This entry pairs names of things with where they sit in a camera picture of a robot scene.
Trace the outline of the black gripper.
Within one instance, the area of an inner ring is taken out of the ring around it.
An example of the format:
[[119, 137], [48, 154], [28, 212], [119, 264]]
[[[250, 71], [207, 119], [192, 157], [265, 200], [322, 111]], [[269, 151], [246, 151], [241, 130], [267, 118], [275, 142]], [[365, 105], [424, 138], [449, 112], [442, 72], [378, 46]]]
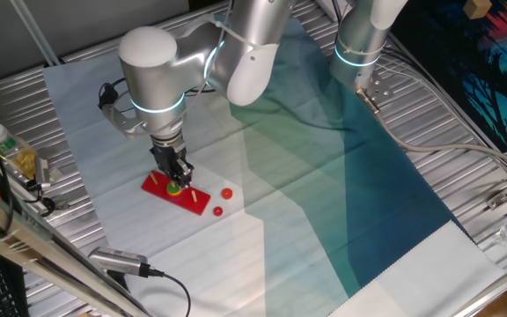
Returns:
[[150, 152], [156, 161], [160, 174], [167, 180], [178, 183], [181, 189], [190, 187], [195, 168], [186, 161], [187, 148], [185, 146], [175, 148], [154, 144]]

